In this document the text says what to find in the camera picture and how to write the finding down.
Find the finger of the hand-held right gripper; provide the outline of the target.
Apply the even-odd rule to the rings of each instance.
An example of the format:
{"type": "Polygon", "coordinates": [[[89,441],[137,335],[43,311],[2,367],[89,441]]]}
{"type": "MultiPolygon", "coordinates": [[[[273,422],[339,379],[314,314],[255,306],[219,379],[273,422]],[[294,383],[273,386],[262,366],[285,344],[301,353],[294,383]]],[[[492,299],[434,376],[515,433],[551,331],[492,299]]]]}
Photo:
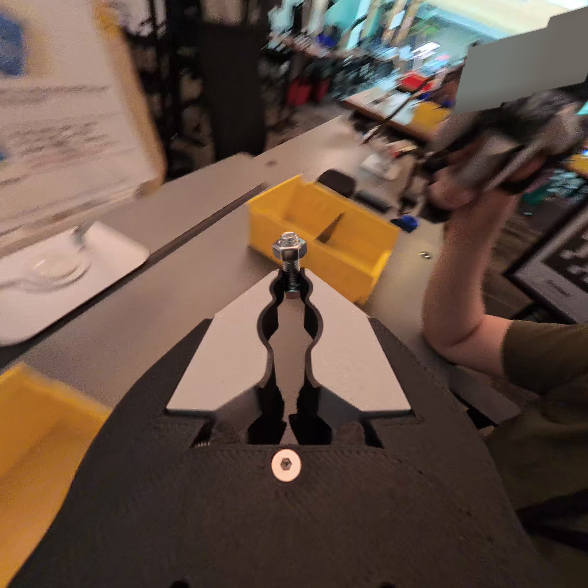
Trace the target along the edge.
{"type": "Polygon", "coordinates": [[[543,134],[516,152],[487,183],[487,190],[527,190],[540,185],[572,154],[572,133],[543,134]]]}
{"type": "Polygon", "coordinates": [[[519,148],[520,143],[505,135],[482,136],[477,151],[459,170],[459,184],[487,184],[519,148]]]}

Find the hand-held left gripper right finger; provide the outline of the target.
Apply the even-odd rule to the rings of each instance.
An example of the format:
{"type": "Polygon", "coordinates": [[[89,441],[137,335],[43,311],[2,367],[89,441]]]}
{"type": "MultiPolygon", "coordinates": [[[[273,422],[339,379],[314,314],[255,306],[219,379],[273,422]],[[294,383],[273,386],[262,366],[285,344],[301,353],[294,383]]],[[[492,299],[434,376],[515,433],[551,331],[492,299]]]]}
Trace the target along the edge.
{"type": "Polygon", "coordinates": [[[301,270],[303,385],[289,423],[297,443],[381,443],[373,421],[407,416],[411,404],[359,307],[308,269],[301,270]]]}

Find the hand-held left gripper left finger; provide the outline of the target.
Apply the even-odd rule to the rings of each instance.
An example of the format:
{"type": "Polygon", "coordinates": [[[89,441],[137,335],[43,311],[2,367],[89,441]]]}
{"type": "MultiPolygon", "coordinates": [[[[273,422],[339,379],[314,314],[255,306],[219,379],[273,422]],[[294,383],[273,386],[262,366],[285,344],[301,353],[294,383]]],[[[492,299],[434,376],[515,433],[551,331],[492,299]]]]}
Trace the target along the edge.
{"type": "Polygon", "coordinates": [[[269,341],[281,302],[282,272],[274,270],[217,312],[166,411],[228,424],[249,443],[279,443],[282,393],[269,341]]]}

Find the yellow divided plastic bin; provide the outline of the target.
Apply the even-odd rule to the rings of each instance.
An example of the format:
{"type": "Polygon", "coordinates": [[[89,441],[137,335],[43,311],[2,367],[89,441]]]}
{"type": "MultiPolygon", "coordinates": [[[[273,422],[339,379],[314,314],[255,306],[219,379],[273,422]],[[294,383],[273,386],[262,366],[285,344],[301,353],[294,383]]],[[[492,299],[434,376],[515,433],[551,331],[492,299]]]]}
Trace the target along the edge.
{"type": "Polygon", "coordinates": [[[301,266],[352,303],[371,296],[400,229],[349,199],[299,175],[247,203],[249,245],[278,262],[273,244],[283,232],[307,243],[301,266]]]}

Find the steel hex bolt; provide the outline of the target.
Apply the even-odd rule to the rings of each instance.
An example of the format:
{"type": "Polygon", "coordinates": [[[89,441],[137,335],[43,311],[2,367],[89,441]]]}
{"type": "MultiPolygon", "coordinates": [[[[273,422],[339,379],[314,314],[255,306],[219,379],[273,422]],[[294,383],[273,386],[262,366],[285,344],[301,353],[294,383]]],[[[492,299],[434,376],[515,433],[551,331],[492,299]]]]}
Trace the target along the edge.
{"type": "MultiPolygon", "coordinates": [[[[285,239],[291,239],[294,237],[298,237],[298,235],[295,232],[284,232],[281,235],[281,238],[285,238],[285,239]]],[[[300,279],[299,279],[300,260],[297,262],[282,263],[282,269],[283,269],[285,276],[287,276],[286,279],[288,282],[286,295],[290,298],[299,297],[299,295],[300,295],[300,279]]]]}

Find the steel hex nut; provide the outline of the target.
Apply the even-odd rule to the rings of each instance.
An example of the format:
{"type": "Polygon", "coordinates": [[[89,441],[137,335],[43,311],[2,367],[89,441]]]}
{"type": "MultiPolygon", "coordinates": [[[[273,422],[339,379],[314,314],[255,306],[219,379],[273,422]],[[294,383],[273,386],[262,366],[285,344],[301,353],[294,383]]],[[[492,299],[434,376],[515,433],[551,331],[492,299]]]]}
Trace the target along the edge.
{"type": "Polygon", "coordinates": [[[299,237],[279,238],[273,243],[272,252],[282,263],[297,262],[306,255],[307,243],[299,237]]]}

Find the person's right hand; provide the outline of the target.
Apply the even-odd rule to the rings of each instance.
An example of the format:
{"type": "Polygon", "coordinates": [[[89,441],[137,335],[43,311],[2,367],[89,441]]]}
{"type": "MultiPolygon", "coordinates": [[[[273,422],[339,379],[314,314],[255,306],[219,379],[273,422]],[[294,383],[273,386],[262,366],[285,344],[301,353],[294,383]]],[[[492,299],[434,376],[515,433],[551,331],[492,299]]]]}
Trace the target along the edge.
{"type": "Polygon", "coordinates": [[[487,192],[463,187],[457,183],[447,169],[438,172],[428,188],[428,200],[448,212],[511,213],[518,205],[519,196],[502,190],[487,192]]]}

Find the yellow storage bin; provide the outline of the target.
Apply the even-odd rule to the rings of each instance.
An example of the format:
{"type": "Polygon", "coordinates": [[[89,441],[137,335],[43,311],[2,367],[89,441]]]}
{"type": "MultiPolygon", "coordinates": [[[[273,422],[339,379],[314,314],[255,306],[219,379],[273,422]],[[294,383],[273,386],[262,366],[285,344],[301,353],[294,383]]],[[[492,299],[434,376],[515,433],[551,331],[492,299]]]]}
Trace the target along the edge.
{"type": "Polygon", "coordinates": [[[441,107],[435,102],[422,101],[415,107],[412,125],[423,134],[431,134],[452,114],[452,109],[441,107]]]}

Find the black framed marker sign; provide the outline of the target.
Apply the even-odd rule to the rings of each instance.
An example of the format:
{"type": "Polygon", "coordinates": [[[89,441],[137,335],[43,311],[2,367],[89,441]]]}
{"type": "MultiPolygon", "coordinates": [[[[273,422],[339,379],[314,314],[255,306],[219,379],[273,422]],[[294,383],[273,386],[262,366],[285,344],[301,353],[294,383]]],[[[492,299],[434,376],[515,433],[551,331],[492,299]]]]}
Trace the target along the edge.
{"type": "Polygon", "coordinates": [[[519,317],[541,309],[559,322],[586,324],[587,202],[570,210],[503,275],[532,301],[519,317]]]}

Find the grey work table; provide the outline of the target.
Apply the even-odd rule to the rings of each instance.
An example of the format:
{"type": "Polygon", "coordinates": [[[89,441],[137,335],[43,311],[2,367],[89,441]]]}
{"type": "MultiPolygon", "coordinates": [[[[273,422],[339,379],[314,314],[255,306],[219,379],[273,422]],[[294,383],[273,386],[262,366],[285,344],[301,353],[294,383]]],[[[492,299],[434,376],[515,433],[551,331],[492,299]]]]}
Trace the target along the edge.
{"type": "Polygon", "coordinates": [[[412,125],[415,107],[422,101],[425,100],[411,98],[405,92],[395,89],[385,91],[379,86],[374,86],[343,99],[342,105],[377,122],[383,121],[395,112],[388,121],[388,127],[393,132],[419,142],[426,142],[437,128],[431,134],[423,134],[412,125]]]}

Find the black square pad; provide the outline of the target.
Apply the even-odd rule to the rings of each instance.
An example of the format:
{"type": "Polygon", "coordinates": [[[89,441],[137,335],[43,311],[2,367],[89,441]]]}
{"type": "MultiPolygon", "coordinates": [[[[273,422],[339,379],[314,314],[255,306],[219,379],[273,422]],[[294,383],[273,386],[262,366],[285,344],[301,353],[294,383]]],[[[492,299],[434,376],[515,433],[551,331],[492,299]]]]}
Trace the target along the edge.
{"type": "Polygon", "coordinates": [[[380,213],[386,213],[392,209],[392,204],[387,199],[363,189],[357,190],[355,199],[380,213]]]}

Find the black rounded device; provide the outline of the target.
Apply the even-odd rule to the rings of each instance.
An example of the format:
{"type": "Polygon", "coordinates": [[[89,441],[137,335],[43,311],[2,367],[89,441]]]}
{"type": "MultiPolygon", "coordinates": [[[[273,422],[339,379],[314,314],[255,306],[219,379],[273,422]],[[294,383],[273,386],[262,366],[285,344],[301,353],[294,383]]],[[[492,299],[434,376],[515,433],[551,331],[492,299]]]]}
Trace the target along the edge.
{"type": "Polygon", "coordinates": [[[334,168],[321,173],[315,181],[345,198],[353,197],[356,192],[356,179],[334,168]]]}

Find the wooden sign board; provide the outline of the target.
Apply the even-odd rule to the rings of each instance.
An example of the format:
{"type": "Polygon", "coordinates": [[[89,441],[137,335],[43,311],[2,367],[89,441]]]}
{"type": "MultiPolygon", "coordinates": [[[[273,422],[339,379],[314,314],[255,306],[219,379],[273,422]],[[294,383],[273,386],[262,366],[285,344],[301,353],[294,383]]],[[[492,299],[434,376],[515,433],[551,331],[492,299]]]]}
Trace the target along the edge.
{"type": "Polygon", "coordinates": [[[167,171],[164,149],[115,10],[109,1],[90,1],[90,5],[95,26],[109,55],[110,69],[129,125],[154,173],[154,178],[143,182],[138,189],[138,197],[143,198],[156,192],[164,183],[167,171]]]}

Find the printed instruction sheet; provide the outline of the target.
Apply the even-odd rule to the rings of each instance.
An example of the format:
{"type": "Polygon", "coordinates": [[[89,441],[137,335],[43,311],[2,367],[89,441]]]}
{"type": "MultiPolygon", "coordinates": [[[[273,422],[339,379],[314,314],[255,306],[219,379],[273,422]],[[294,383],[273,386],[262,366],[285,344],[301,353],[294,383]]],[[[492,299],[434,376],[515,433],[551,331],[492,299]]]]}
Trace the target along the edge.
{"type": "Polygon", "coordinates": [[[110,65],[90,1],[1,1],[1,255],[154,178],[110,65]]]}

